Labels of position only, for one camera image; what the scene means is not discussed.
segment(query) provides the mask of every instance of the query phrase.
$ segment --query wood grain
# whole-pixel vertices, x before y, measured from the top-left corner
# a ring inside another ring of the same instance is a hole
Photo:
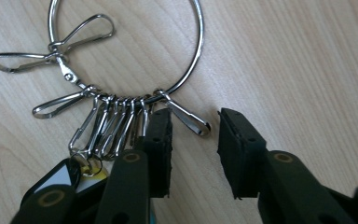
[[[159,223],[261,223],[256,200],[234,201],[217,150],[219,118],[242,112],[268,149],[297,155],[322,184],[358,186],[358,0],[201,1],[203,55],[172,97],[213,125],[199,138],[174,122],[172,189],[155,200]],[[196,42],[188,1],[62,1],[60,36],[95,13],[116,35],[71,52],[88,83],[120,95],[167,88],[186,70]],[[48,1],[0,0],[0,52],[47,52]],[[57,162],[90,105],[49,120],[31,109],[76,91],[56,66],[0,72],[0,223]]]

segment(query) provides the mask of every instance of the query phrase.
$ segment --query wooden surface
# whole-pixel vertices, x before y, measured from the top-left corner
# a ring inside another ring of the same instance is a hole
[[[47,53],[48,4],[0,0],[0,52]],[[172,118],[171,197],[154,201],[159,223],[261,223],[256,200],[233,200],[216,153],[221,107],[243,113],[268,149],[294,153],[322,184],[352,195],[358,186],[358,0],[201,4],[204,51],[172,98],[210,121],[213,131],[200,138]],[[184,73],[196,41],[188,1],[62,1],[60,37],[95,13],[112,17],[117,33],[69,55],[87,83],[140,95],[167,88]],[[67,157],[90,102],[46,120],[34,119],[31,109],[74,91],[57,66],[0,72],[0,223]]]

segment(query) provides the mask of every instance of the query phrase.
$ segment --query silver keychain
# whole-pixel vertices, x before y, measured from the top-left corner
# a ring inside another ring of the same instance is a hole
[[[152,95],[146,94],[145,96],[135,97],[116,96],[115,94],[103,92],[96,85],[88,85],[81,81],[79,74],[70,67],[67,54],[71,49],[113,36],[115,25],[106,15],[96,14],[80,23],[66,38],[60,40],[56,25],[60,0],[51,0],[49,6],[49,53],[0,53],[0,60],[5,58],[34,60],[32,63],[19,64],[13,67],[4,66],[0,63],[1,71],[19,73],[44,64],[57,64],[61,68],[64,79],[81,89],[81,91],[35,107],[32,112],[37,119],[53,118],[75,103],[86,98],[92,98],[92,107],[89,115],[81,127],[76,130],[68,144],[70,156],[85,161],[85,164],[89,167],[89,171],[83,175],[97,175],[102,170],[102,161],[113,161],[125,148],[133,148],[137,137],[145,136],[148,117],[153,113],[153,105],[156,102],[164,103],[194,133],[201,136],[209,134],[211,126],[207,121],[179,105],[170,96],[170,94],[177,91],[188,80],[201,55],[204,36],[202,11],[198,0],[190,1],[197,16],[198,25],[198,44],[194,56],[189,67],[179,80],[166,91],[158,89]],[[71,38],[80,30],[86,29],[92,21],[107,21],[109,29],[101,34],[68,45]],[[88,141],[86,141],[87,144],[82,147],[76,146],[76,142],[82,137],[88,127],[92,127],[92,130]],[[93,172],[92,167],[96,161],[100,163],[98,165],[99,169],[97,172]]]

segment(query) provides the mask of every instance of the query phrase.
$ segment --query metal ring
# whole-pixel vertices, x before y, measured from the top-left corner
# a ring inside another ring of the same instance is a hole
[[[168,94],[173,93],[174,91],[177,91],[190,77],[192,72],[194,71],[194,68],[196,67],[197,62],[199,61],[201,52],[202,52],[202,46],[203,46],[203,37],[204,37],[204,24],[203,24],[203,16],[202,16],[202,10],[200,7],[199,0],[191,0],[194,12],[197,16],[197,25],[198,25],[198,44],[196,47],[196,50],[193,55],[193,59],[188,66],[186,72],[179,78],[176,83],[174,83],[171,87],[169,87],[166,92]],[[58,5],[60,3],[60,0],[51,0],[50,7],[48,10],[48,36],[51,43],[56,43],[59,41],[57,29],[56,29],[56,20],[57,20],[57,11],[58,11]],[[58,50],[56,46],[52,46],[52,49],[54,51]],[[79,87],[84,87],[85,85],[83,83],[77,83],[76,85]],[[145,100],[145,104],[153,104],[163,98],[162,95],[155,95]]]

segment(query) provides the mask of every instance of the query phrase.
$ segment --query wooden table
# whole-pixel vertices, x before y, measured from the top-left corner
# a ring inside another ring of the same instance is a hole
[[[95,13],[113,18],[113,38],[74,50],[87,83],[118,95],[167,88],[196,42],[189,1],[62,1],[63,38]],[[0,52],[48,52],[49,1],[0,0]],[[213,125],[208,138],[174,125],[169,199],[154,200],[159,223],[261,223],[256,200],[234,201],[217,150],[219,117],[243,113],[268,149],[297,155],[322,184],[347,195],[358,186],[358,0],[201,0],[205,45],[190,80],[172,98]],[[77,91],[58,66],[0,71],[0,223],[21,197],[68,156],[90,101],[54,119],[31,109]]]

